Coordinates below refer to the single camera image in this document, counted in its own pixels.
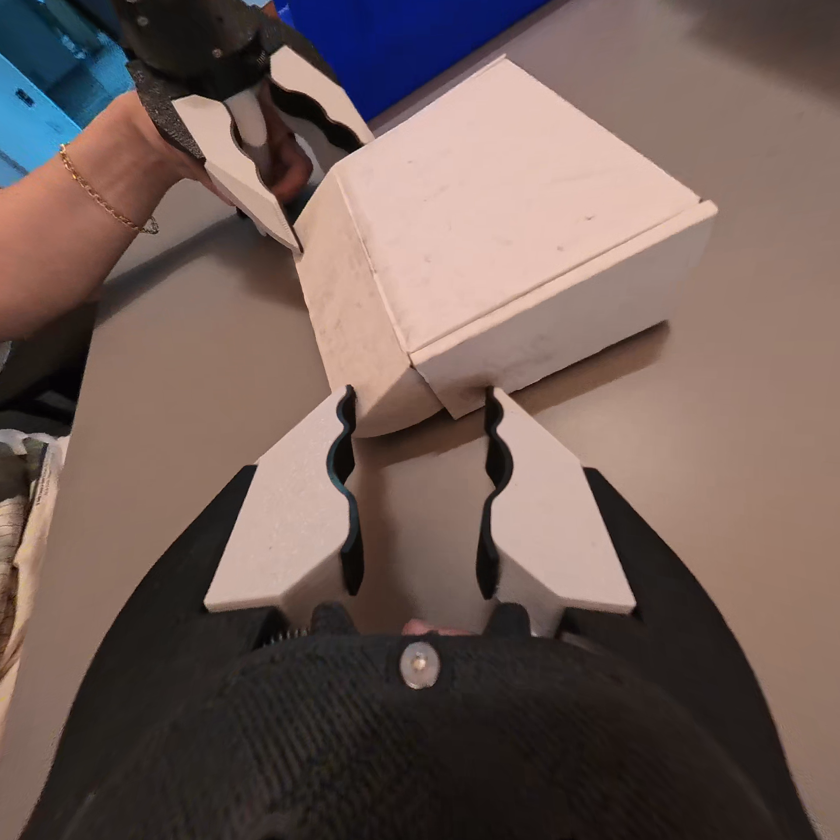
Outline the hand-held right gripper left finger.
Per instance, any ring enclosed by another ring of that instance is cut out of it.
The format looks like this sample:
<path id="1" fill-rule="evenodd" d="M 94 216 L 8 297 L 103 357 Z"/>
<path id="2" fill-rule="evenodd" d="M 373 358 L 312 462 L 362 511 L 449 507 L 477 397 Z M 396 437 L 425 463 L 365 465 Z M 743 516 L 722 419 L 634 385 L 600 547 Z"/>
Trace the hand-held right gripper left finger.
<path id="1" fill-rule="evenodd" d="M 355 391 L 346 385 L 259 457 L 204 598 L 210 613 L 310 614 L 357 596 L 364 548 L 347 487 L 354 430 Z"/>

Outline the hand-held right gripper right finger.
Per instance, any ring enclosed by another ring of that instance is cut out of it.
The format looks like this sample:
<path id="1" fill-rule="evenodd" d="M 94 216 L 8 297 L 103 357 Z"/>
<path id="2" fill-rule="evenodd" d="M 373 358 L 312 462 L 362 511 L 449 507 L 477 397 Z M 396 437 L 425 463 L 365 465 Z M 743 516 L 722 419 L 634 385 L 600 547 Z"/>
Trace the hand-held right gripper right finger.
<path id="1" fill-rule="evenodd" d="M 533 634 L 554 634 L 570 609 L 630 616 L 636 598 L 580 460 L 496 386 L 484 430 L 482 598 L 524 607 Z"/>

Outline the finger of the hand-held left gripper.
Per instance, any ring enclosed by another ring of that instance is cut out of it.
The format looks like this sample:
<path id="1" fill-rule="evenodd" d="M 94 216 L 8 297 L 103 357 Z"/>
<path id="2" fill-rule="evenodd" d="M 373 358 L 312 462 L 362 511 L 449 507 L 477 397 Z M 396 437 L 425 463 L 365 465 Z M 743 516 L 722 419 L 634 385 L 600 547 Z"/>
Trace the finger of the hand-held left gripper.
<path id="1" fill-rule="evenodd" d="M 284 120 L 315 154 L 351 154 L 374 140 L 341 85 L 291 47 L 271 56 L 269 89 Z"/>
<path id="2" fill-rule="evenodd" d="M 242 210 L 263 235 L 299 256 L 301 245 L 276 197 L 261 180 L 257 163 L 235 139 L 235 121 L 220 101 L 191 95 L 172 102 L 204 158 L 205 172 L 216 188 Z"/>

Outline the blue plastic bin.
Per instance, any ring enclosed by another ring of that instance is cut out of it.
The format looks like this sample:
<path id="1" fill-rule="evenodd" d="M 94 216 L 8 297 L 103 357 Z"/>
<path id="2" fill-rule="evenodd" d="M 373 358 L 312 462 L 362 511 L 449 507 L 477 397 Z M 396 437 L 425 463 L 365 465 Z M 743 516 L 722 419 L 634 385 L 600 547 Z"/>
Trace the blue plastic bin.
<path id="1" fill-rule="evenodd" d="M 370 121 L 545 1 L 279 1 Z"/>

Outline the white cardboard mailer box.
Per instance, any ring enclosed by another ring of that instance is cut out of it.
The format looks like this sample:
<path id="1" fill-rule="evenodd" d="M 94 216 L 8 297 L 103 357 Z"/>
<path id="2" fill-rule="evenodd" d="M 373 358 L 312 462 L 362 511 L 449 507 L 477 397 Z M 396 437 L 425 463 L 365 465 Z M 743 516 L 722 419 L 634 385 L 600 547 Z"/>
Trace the white cardboard mailer box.
<path id="1" fill-rule="evenodd" d="M 498 58 L 337 163 L 297 273 L 356 434 L 479 409 L 666 321 L 716 205 Z"/>

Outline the person's left forearm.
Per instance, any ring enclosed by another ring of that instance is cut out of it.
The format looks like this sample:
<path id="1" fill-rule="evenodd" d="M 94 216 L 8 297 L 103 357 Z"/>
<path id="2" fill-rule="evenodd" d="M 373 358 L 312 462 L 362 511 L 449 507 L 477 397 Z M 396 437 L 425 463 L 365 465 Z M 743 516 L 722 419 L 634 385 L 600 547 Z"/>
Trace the person's left forearm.
<path id="1" fill-rule="evenodd" d="M 141 234 L 95 203 L 55 158 L 2 190 L 1 340 L 21 340 L 100 287 Z"/>

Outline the person's left hand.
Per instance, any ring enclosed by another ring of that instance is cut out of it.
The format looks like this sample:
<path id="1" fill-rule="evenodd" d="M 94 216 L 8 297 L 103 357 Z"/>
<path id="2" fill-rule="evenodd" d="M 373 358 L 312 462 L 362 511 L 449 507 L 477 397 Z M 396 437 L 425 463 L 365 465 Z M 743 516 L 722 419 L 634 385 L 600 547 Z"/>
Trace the person's left hand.
<path id="1" fill-rule="evenodd" d="M 269 166 L 264 182 L 280 204 L 288 204 L 302 193 L 313 165 L 284 123 L 266 83 L 257 88 L 255 100 L 267 131 Z M 137 233 L 154 229 L 154 209 L 183 180 L 201 184 L 232 205 L 216 190 L 202 164 L 162 138 L 135 91 L 116 98 L 60 156 L 91 199 Z"/>

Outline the light blue cabinet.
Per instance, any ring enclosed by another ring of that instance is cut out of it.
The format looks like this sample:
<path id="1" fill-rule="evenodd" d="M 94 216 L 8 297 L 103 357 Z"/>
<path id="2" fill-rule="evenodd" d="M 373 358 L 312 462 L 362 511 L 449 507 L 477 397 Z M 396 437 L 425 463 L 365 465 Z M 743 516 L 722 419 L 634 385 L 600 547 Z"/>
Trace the light blue cabinet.
<path id="1" fill-rule="evenodd" d="M 133 88 L 109 1 L 1 2 L 1 186 Z"/>

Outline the person's light patterned clothing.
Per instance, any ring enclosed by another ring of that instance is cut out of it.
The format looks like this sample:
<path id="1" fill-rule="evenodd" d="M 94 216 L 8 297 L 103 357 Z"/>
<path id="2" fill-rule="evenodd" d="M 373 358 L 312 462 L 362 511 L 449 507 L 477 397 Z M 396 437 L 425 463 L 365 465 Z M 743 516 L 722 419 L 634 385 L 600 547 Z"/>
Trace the person's light patterned clothing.
<path id="1" fill-rule="evenodd" d="M 68 442 L 15 429 L 1 433 L 2 712 L 35 607 Z"/>

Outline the dark cloth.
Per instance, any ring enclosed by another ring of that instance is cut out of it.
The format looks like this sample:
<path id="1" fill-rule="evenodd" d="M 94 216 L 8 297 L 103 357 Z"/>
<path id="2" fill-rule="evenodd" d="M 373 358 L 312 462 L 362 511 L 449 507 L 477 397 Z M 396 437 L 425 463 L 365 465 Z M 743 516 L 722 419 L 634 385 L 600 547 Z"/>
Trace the dark cloth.
<path id="1" fill-rule="evenodd" d="M 53 436 L 74 423 L 98 305 L 86 302 L 11 342 L 1 373 L 2 427 Z"/>

